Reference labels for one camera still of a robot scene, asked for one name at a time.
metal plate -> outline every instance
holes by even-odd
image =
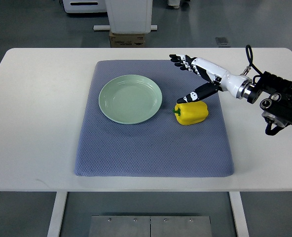
[[[212,237],[209,216],[92,216],[89,237]]]
[[[151,237],[212,237],[209,216],[153,216]]]
[[[149,237],[149,216],[92,216],[89,237]]]

table surface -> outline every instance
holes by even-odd
[[[292,52],[254,48],[254,64],[292,80]],[[0,64],[0,191],[292,191],[292,127],[265,135],[259,103],[219,92],[235,173],[224,178],[79,177],[78,138],[101,60],[203,57],[233,74],[244,48],[15,48]],[[248,76],[256,74],[252,70]],[[218,141],[211,141],[217,146]]]

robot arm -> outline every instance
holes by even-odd
[[[262,92],[270,94],[260,103],[262,116],[267,122],[265,133],[275,135],[288,125],[292,125],[292,81],[285,80],[268,72],[261,73],[252,63],[252,51],[246,46],[250,65],[241,75],[233,75],[228,70],[203,58],[190,58],[187,55],[172,54],[171,61],[181,70],[188,70],[201,76],[206,84],[196,88],[177,103],[190,103],[205,99],[218,91],[228,91],[233,97],[253,104]],[[246,76],[250,68],[254,68],[260,79],[255,82]]]
[[[195,72],[208,81],[203,88],[198,87],[193,92],[178,100],[178,103],[187,103],[202,100],[217,91],[228,91],[235,98],[243,98],[244,89],[252,82],[245,75],[233,75],[225,68],[203,58],[190,58],[187,55],[172,54],[171,61],[181,70]]]

blue-gray textured mat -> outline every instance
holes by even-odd
[[[115,77],[148,77],[162,91],[159,111],[149,120],[118,124],[100,110],[103,86]],[[74,172],[79,176],[225,177],[233,161],[217,94],[207,98],[209,116],[180,125],[172,112],[177,99],[204,84],[169,60],[113,60],[97,63],[79,138]]]

green pepper stem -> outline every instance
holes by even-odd
[[[173,110],[173,112],[175,114],[178,114],[178,116],[181,116],[181,110],[180,110],[180,108],[178,108],[178,110]]]

